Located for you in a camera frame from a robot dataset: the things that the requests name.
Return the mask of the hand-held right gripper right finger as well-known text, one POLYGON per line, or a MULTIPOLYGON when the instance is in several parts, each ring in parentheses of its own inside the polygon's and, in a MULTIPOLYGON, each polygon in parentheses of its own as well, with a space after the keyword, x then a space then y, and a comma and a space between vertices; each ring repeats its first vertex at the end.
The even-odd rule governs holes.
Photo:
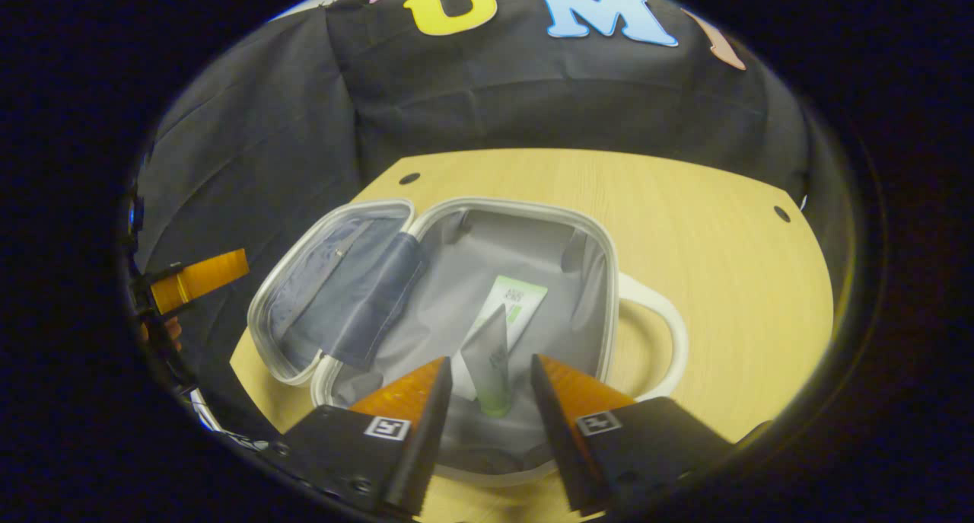
POLYGON ((535 354, 531 383, 569 506, 619 518, 705 474, 733 443, 667 396, 637 401, 535 354))

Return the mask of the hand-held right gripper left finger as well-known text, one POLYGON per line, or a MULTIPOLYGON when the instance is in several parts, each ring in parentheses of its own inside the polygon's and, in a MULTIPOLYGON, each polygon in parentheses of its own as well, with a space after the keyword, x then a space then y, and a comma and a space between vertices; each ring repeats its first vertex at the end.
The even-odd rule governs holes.
POLYGON ((368 518, 423 509, 451 398, 440 357, 352 407, 322 405, 270 443, 270 464, 297 485, 368 518))

